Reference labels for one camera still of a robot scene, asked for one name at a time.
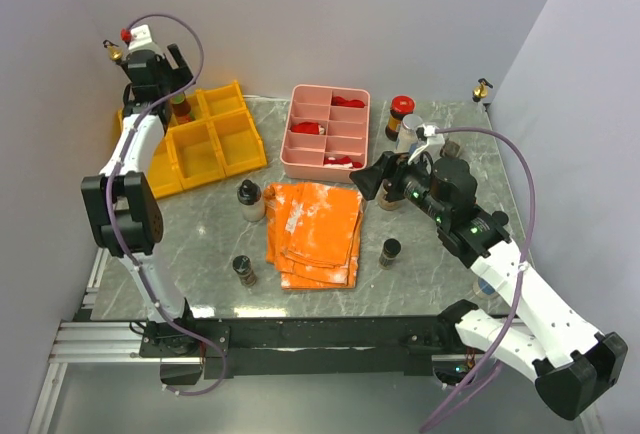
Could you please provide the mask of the dark spice shaker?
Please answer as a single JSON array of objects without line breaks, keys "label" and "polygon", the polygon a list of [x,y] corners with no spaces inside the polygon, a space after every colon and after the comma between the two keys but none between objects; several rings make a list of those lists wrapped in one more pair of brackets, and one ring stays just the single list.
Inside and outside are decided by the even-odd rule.
[{"label": "dark spice shaker", "polygon": [[257,276],[248,256],[236,256],[232,261],[232,267],[243,286],[251,287],[256,284]]}]

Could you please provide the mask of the sauce bottle green label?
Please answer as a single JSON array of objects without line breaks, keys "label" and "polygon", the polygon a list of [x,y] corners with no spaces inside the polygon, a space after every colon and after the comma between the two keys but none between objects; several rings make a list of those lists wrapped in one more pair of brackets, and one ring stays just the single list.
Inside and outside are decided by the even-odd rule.
[{"label": "sauce bottle green label", "polygon": [[184,93],[172,97],[170,104],[173,116],[179,125],[190,123],[194,120],[191,104]]}]

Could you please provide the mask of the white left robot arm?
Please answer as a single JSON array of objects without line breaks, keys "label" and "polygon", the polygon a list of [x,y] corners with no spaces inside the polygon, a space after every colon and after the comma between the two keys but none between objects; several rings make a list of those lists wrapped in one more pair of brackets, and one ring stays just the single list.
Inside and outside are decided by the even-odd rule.
[{"label": "white left robot arm", "polygon": [[199,346],[200,332],[188,302],[159,263],[164,225],[147,172],[170,124],[170,100],[189,88],[194,76],[175,44],[165,54],[130,47],[127,55],[114,58],[129,79],[122,131],[100,173],[82,180],[81,193],[96,244],[127,268],[145,302],[143,341],[186,356]]}]

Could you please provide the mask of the white bottle black cap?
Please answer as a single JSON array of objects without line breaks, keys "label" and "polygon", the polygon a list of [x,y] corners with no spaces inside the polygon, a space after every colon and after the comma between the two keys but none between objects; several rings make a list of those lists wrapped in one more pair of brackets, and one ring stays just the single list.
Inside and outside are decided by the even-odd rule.
[{"label": "white bottle black cap", "polygon": [[249,179],[243,180],[237,189],[237,199],[246,221],[258,222],[265,217],[266,207],[258,184]]}]

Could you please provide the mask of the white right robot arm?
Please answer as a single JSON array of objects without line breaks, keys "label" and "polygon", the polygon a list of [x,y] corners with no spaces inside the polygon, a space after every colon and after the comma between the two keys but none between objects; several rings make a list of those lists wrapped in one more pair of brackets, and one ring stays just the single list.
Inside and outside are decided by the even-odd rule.
[{"label": "white right robot arm", "polygon": [[428,215],[445,249],[515,308],[525,326],[504,330],[473,303],[459,301],[444,311],[449,320],[437,330],[444,349],[491,350],[493,358],[531,380],[547,407],[565,420],[576,419],[616,384],[627,343],[583,319],[522,261],[505,229],[507,215],[477,204],[477,181],[466,161],[412,161],[386,151],[350,179],[367,200],[388,182],[393,199],[406,199]]}]

